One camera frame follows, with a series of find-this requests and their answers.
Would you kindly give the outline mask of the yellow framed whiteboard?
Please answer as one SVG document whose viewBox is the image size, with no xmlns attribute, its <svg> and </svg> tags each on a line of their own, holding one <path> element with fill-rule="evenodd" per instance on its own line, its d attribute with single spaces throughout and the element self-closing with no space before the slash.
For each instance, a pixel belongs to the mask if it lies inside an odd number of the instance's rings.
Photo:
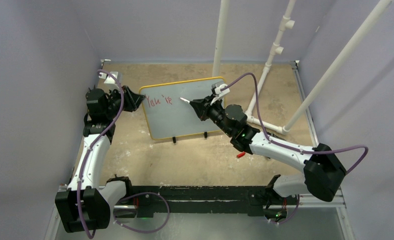
<svg viewBox="0 0 394 240">
<path fill-rule="evenodd" d="M 212 85 L 220 81 L 226 82 L 219 76 L 141 87 L 139 94 L 146 97 L 141 106 L 150 137 L 153 140 L 171 140 L 219 132 L 211 120 L 201 121 L 191 105 L 180 97 L 189 101 L 203 99 L 212 94 Z"/>
</svg>

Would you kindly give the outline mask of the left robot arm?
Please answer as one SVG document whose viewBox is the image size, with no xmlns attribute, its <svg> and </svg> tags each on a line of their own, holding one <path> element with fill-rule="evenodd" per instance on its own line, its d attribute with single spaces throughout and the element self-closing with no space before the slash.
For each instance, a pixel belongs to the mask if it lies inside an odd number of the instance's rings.
<svg viewBox="0 0 394 240">
<path fill-rule="evenodd" d="M 115 121 L 121 112 L 139 109 L 146 97 L 129 87 L 105 92 L 100 88 L 85 94 L 87 113 L 84 116 L 83 151 L 67 189 L 56 194 L 55 205 L 67 233 L 85 232 L 108 227 L 115 204 L 134 199 L 132 184 L 126 176 L 115 176 L 99 189 L 106 154 L 115 133 Z"/>
</svg>

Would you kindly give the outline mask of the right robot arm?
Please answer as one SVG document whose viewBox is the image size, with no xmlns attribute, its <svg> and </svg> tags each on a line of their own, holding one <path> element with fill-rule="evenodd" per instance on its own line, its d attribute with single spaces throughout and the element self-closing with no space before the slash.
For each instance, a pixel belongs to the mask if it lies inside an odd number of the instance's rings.
<svg viewBox="0 0 394 240">
<path fill-rule="evenodd" d="M 212 103 L 212 96 L 189 102 L 201 121 L 211 120 L 229 138 L 239 152 L 277 160 L 301 172 L 301 174 L 276 176 L 266 189 L 265 196 L 273 204 L 285 197 L 312 194 L 324 202 L 331 202 L 347 170 L 331 148 L 320 143 L 316 147 L 297 145 L 269 135 L 247 123 L 242 107 L 222 101 Z"/>
</svg>

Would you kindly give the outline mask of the red whiteboard marker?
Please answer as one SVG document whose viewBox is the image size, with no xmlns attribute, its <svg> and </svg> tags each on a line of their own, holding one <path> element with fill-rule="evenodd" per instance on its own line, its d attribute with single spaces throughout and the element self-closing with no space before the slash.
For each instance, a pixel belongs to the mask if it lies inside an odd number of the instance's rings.
<svg viewBox="0 0 394 240">
<path fill-rule="evenodd" d="M 190 104 L 190 101 L 188 99 L 185 99 L 183 97 L 180 97 L 179 99 L 182 100 L 183 102 L 187 103 L 187 104 Z"/>
</svg>

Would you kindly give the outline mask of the white PVC pipe frame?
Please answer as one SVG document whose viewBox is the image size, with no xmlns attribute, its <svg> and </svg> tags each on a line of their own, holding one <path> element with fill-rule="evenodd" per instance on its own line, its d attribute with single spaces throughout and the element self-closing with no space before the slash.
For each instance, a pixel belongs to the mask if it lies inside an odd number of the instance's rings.
<svg viewBox="0 0 394 240">
<path fill-rule="evenodd" d="M 291 30 L 294 27 L 295 21 L 291 19 L 291 14 L 296 4 L 296 0 L 289 0 L 285 13 L 283 14 L 280 24 L 278 26 L 278 31 L 276 37 L 271 45 L 269 56 L 264 64 L 264 68 L 262 70 L 262 74 L 259 78 L 257 84 L 257 91 L 254 92 L 250 103 L 244 113 L 247 115 L 247 122 L 251 124 L 256 124 L 259 126 L 263 126 L 272 130 L 278 134 L 286 135 L 287 132 L 283 130 L 282 126 L 277 126 L 266 121 L 261 121 L 261 117 L 253 116 L 253 110 L 256 107 L 256 97 L 261 93 L 262 87 L 264 85 L 265 80 L 267 79 L 268 73 L 272 67 L 273 59 L 276 55 L 281 55 L 284 48 L 281 46 L 281 40 L 283 38 L 284 32 L 286 30 Z"/>
</svg>

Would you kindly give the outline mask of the aluminium front rail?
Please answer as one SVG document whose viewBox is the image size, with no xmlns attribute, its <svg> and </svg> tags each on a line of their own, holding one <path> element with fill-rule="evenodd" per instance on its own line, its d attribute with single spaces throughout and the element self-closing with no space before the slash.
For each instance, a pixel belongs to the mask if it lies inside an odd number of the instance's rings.
<svg viewBox="0 0 394 240">
<path fill-rule="evenodd" d="M 55 197 L 53 220 L 45 238 L 53 240 L 59 227 L 67 233 L 106 229 L 119 223 L 114 210 L 124 210 L 123 218 L 151 218 L 155 213 L 246 214 L 265 217 L 280 225 L 291 217 L 288 208 L 335 208 L 341 217 L 345 200 L 338 191 L 331 200 L 304 193 L 280 196 L 267 186 L 156 186 L 131 185 L 128 179 L 99 188 L 86 187 L 80 193 L 61 186 Z"/>
</svg>

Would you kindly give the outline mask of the red marker cap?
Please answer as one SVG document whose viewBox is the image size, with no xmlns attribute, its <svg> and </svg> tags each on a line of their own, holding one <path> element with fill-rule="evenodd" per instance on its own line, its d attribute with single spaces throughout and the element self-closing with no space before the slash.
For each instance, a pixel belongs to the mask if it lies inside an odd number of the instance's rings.
<svg viewBox="0 0 394 240">
<path fill-rule="evenodd" d="M 242 158 L 245 154 L 246 154 L 245 152 L 241 152 L 241 153 L 237 154 L 236 157 L 237 157 L 238 159 L 240 159 L 240 158 Z"/>
</svg>

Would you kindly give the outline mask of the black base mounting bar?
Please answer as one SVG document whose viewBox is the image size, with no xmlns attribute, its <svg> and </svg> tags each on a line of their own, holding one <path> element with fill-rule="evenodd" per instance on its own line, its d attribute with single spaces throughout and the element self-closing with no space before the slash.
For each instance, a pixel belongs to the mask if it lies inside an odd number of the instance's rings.
<svg viewBox="0 0 394 240">
<path fill-rule="evenodd" d="M 267 186 L 156 186 L 135 185 L 119 200 L 116 210 L 132 210 L 138 218 L 155 213 L 246 214 L 249 217 L 275 216 L 297 203 L 282 198 Z"/>
</svg>

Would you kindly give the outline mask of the white diagonal pole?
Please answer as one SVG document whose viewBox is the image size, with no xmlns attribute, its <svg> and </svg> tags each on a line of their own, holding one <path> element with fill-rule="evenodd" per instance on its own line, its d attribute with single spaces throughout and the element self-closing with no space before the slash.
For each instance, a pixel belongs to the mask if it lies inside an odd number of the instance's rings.
<svg viewBox="0 0 394 240">
<path fill-rule="evenodd" d="M 356 47 L 361 43 L 362 39 L 370 32 L 374 25 L 379 21 L 384 12 L 393 3 L 392 0 L 380 0 L 368 14 L 359 28 L 355 31 L 331 65 L 330 68 L 331 78 L 340 69 L 340 67 L 345 63 L 345 61 L 350 57 L 351 53 L 356 49 Z"/>
</svg>

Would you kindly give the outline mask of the white vertical pole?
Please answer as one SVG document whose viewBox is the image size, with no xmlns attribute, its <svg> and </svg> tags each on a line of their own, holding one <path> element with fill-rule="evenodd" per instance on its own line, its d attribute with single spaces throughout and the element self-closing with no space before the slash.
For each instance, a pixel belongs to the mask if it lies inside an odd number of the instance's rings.
<svg viewBox="0 0 394 240">
<path fill-rule="evenodd" d="M 219 9 L 219 18 L 217 24 L 216 41 L 214 58 L 212 65 L 212 77 L 217 77 L 220 75 L 221 58 L 223 53 L 224 38 L 226 33 L 226 26 L 229 14 L 229 0 L 221 0 Z"/>
</svg>

